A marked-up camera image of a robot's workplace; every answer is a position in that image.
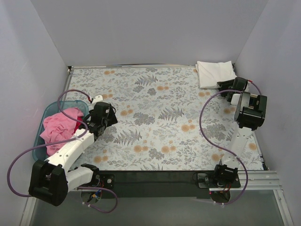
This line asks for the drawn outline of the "white t shirt robot print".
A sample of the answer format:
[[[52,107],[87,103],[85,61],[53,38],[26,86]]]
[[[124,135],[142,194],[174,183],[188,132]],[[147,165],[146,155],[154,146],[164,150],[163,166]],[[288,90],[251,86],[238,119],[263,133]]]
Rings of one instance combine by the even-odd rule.
[[[196,70],[201,89],[217,89],[219,88],[218,82],[236,78],[231,61],[219,63],[197,61]]]

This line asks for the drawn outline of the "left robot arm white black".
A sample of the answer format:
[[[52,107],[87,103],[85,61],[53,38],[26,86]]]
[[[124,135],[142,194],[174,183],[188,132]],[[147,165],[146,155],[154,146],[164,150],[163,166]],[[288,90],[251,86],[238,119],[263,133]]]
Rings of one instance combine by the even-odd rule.
[[[60,205],[68,192],[85,185],[96,188],[100,183],[99,169],[91,164],[82,164],[71,170],[73,163],[105,131],[116,124],[115,108],[105,102],[97,102],[84,118],[87,126],[80,126],[75,140],[66,143],[45,160],[37,160],[32,167],[29,194],[54,206]]]

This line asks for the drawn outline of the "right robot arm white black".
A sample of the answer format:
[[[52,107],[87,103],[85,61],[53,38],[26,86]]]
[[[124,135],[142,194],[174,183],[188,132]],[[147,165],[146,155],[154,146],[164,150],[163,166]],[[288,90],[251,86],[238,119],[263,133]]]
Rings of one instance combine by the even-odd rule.
[[[241,77],[233,80],[218,82],[219,90],[228,90],[222,94],[228,102],[236,106],[234,121],[236,123],[228,150],[215,166],[213,183],[218,187],[231,187],[238,184],[238,168],[241,156],[248,140],[254,131],[265,121],[267,96],[252,94],[248,91],[250,81]]]

